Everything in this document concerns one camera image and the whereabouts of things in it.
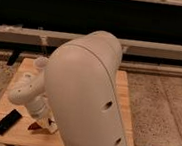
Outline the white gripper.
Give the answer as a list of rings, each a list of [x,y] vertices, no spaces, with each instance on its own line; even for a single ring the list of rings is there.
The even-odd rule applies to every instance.
[[[42,129],[47,129],[49,133],[55,133],[58,130],[54,115],[50,112],[43,118],[40,118],[37,124],[41,126]]]

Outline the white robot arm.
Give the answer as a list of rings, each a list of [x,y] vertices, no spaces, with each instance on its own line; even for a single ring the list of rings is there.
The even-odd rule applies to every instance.
[[[96,31],[61,45],[35,78],[9,91],[35,119],[50,106],[65,146],[127,146],[116,75],[120,41]]]

